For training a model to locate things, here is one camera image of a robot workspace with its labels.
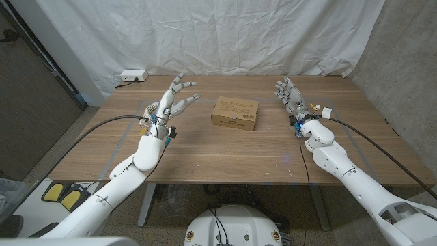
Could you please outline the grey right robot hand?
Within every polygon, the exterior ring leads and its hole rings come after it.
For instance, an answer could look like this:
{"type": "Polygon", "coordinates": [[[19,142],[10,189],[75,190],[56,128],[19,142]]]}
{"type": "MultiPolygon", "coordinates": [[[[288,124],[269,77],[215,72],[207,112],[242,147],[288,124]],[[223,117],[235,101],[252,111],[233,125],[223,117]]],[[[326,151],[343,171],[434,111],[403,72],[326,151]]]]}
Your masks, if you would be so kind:
{"type": "Polygon", "coordinates": [[[311,119],[304,98],[289,77],[285,76],[284,82],[278,81],[275,87],[277,91],[274,94],[285,105],[291,125],[298,123],[302,126],[311,119]]]}

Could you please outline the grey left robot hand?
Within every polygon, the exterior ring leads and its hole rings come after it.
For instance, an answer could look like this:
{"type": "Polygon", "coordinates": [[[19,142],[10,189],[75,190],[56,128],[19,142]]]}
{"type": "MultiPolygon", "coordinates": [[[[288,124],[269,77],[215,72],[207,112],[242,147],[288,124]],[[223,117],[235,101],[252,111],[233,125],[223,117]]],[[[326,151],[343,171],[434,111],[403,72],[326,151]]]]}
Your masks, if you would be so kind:
{"type": "Polygon", "coordinates": [[[187,99],[174,103],[175,95],[186,87],[196,86],[196,82],[181,82],[183,73],[180,73],[170,84],[169,89],[163,94],[155,112],[152,121],[148,127],[150,135],[163,140],[167,132],[167,122],[173,116],[180,115],[184,110],[197,99],[200,94],[194,94],[187,99]]]}

